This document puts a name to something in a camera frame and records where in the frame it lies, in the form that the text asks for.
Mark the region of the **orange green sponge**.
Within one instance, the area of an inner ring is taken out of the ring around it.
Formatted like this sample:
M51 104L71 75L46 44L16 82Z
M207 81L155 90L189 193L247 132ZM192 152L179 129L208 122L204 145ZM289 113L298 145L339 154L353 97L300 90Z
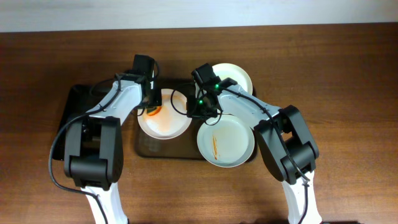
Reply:
M161 106L155 106L155 107L147 108L147 109L146 109L146 115L148 115L148 116L154 116L154 115L156 115L161 109L162 109Z

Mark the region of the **white plate with stain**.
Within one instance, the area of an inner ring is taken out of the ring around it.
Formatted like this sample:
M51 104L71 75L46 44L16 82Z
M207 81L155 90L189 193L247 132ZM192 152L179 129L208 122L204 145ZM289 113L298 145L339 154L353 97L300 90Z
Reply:
M187 112L187 98L179 91L174 92L173 105L182 113L180 114L172 107L170 100L172 92L173 89L163 88L160 109L156 109L151 114L145 111L137 118L140 128L152 138L161 140L176 138L185 132L192 122L191 118L183 115Z

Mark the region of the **light green plate with stain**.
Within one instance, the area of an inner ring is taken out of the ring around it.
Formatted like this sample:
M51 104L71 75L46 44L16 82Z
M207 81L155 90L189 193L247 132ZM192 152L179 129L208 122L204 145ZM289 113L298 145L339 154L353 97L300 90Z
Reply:
M214 166L232 168L248 161L254 152L251 128L233 115L210 118L197 133L200 154Z

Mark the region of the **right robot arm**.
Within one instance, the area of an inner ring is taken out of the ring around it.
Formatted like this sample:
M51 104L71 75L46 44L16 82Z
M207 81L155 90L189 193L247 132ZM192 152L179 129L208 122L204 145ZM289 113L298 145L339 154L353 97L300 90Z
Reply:
M231 78L194 82L198 90L188 99L188 115L210 118L221 111L248 125L267 170L282 184L289 223L321 223L313 186L319 151L301 112L267 104Z

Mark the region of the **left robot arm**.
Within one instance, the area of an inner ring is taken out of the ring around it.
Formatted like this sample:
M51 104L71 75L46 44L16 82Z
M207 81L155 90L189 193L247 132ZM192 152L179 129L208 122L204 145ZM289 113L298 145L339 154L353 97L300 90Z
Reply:
M128 223L119 196L124 165L121 126L131 111L160 104L153 69L117 74L110 91L92 109L72 118L65 134L64 173L74 192L87 197L96 223Z

